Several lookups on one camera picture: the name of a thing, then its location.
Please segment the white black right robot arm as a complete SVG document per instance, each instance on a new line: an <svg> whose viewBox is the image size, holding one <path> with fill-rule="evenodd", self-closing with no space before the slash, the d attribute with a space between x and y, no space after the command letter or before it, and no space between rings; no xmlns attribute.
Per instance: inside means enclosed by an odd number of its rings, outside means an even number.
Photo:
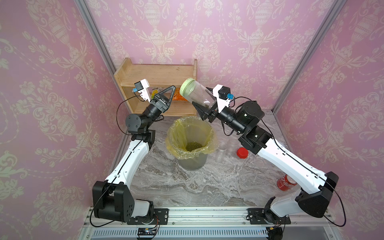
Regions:
<svg viewBox="0 0 384 240"><path fill-rule="evenodd" d="M324 173L307 164L284 148L270 129L259 127L264 112L255 101L245 102L239 112L229 107L219 111L216 104L210 109L196 102L192 104L202 120L220 120L240 135L239 142L246 150L269 161L300 186L293 194L270 198L264 208L267 219L301 212L315 218L325 216L333 195L337 193L338 175Z"/></svg>

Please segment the green-lidded clear jar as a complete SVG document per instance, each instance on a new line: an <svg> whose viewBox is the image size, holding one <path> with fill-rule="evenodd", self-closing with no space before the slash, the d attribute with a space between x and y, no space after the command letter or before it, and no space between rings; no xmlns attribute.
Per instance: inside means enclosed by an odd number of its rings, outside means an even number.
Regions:
<svg viewBox="0 0 384 240"><path fill-rule="evenodd" d="M188 78L183 82L180 87L180 95L188 102L195 102L208 109L216 102L211 91L193 78Z"/></svg>

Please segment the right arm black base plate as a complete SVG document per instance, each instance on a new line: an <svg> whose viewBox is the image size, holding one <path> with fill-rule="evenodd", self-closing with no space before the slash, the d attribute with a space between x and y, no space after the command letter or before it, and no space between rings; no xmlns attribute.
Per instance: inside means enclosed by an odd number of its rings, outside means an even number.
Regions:
<svg viewBox="0 0 384 240"><path fill-rule="evenodd" d="M271 210L262 208L248 208L246 219L251 225L290 225L289 217L278 217Z"/></svg>

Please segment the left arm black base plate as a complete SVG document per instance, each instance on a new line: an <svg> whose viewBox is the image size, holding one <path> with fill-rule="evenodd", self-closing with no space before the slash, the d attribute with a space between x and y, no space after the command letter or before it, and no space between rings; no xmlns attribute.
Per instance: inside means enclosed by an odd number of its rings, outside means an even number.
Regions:
<svg viewBox="0 0 384 240"><path fill-rule="evenodd" d="M169 209L150 209L146 216L130 218L127 225L167 225Z"/></svg>

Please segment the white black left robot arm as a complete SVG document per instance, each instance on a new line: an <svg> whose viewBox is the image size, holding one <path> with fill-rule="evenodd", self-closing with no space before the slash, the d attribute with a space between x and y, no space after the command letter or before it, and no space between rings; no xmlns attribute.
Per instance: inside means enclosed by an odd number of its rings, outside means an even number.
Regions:
<svg viewBox="0 0 384 240"><path fill-rule="evenodd" d="M155 142L156 132L150 126L170 108L175 91L175 86L164 89L150 98L143 113L127 116L126 126L131 136L129 147L110 175L94 184L93 217L108 220L109 223L128 223L137 219L150 224L157 220L153 202L135 200L130 186L139 165Z"/></svg>

